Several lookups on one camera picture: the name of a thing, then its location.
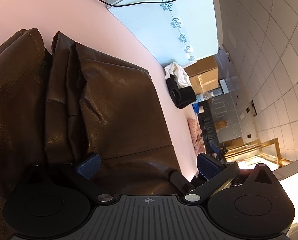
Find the brown leather jacket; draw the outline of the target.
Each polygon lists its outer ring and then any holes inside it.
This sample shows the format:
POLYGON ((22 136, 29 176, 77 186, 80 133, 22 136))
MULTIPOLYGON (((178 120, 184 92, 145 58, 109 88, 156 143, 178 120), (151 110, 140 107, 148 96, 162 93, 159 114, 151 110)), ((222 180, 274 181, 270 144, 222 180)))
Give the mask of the brown leather jacket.
POLYGON ((31 167, 73 166, 99 154, 99 187, 177 194, 180 167, 147 70, 57 33, 52 49, 22 29, 0 46, 0 239, 3 206, 31 167))

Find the pink fluffy garment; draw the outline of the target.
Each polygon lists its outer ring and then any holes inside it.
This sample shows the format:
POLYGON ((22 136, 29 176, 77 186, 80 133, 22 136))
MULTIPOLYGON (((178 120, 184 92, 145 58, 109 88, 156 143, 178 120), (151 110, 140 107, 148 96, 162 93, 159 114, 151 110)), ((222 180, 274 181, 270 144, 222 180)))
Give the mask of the pink fluffy garment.
POLYGON ((191 140, 195 154, 206 153, 205 144, 202 137, 202 130, 199 123, 195 119, 188 119, 188 127, 190 130, 191 140))

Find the brown cardboard box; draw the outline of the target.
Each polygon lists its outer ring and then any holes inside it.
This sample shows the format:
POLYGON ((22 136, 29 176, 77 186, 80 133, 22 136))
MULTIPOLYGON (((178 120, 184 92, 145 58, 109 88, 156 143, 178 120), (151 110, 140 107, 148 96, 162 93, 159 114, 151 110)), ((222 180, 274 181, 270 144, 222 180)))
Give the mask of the brown cardboard box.
POLYGON ((184 68, 196 95, 218 88, 218 64, 214 56, 198 60, 184 68))

